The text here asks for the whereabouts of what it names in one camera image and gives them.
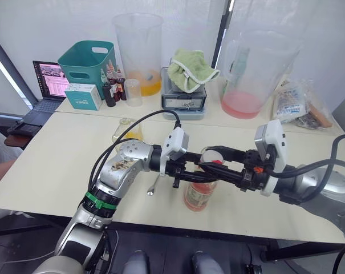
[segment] orange liquid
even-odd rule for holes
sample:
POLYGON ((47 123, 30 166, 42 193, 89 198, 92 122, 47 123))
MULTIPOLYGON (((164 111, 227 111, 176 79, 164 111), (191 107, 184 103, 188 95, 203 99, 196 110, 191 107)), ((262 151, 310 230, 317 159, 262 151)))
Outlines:
POLYGON ((222 100, 223 110, 230 116, 240 119, 256 117, 261 107, 261 101, 246 92, 226 92, 222 100))
POLYGON ((155 70, 148 70, 145 73, 131 71, 128 73, 128 78, 137 79, 140 82, 142 96, 151 96, 158 93, 161 89, 161 76, 160 73, 155 70))

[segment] teal plastic basket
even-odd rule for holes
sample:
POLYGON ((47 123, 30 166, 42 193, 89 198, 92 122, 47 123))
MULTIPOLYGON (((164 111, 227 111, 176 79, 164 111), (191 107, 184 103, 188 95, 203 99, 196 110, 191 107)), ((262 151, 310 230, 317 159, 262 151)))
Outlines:
POLYGON ((70 83, 95 84, 104 99, 100 69, 105 71, 109 60, 116 67, 113 43, 80 41, 67 50, 58 63, 70 83))

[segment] laptop screen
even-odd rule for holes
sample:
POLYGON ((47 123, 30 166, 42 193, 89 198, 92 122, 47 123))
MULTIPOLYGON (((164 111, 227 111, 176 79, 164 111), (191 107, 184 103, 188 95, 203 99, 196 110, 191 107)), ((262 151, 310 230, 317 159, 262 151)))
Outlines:
POLYGON ((33 61, 43 99, 64 99, 68 80, 57 63, 33 61))

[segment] bottle cap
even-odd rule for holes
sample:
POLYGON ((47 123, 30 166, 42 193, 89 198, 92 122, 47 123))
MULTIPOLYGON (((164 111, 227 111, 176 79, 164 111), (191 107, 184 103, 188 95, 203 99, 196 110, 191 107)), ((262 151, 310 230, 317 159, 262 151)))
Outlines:
POLYGON ((116 73, 118 78, 123 78, 123 73, 121 73, 121 70, 118 65, 116 65, 116 73))
POLYGON ((102 79, 102 82, 103 83, 106 83, 108 81, 108 78, 106 77, 105 73, 104 73, 104 70, 101 68, 100 69, 100 73, 102 75, 101 79, 102 79))
POLYGON ((109 68, 109 66, 108 65, 106 65, 106 76, 108 77, 108 79, 112 79, 112 78, 114 78, 114 76, 113 76, 113 72, 110 70, 110 68, 109 68))
POLYGON ((109 69, 111 71, 114 71, 114 66, 113 66, 113 63, 111 62, 111 60, 109 59, 109 69))

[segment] plastic bag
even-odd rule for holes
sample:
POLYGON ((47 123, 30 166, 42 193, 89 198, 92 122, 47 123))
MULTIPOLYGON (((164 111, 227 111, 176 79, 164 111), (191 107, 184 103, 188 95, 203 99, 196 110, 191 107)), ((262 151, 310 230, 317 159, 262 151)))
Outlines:
POLYGON ((333 124, 332 115, 325 104, 313 92, 312 85, 307 84, 305 92, 306 114, 296 118, 292 123, 311 130, 322 130, 333 124))
POLYGON ((307 113, 304 87, 290 82, 276 89, 273 106, 273 119, 288 123, 307 113))

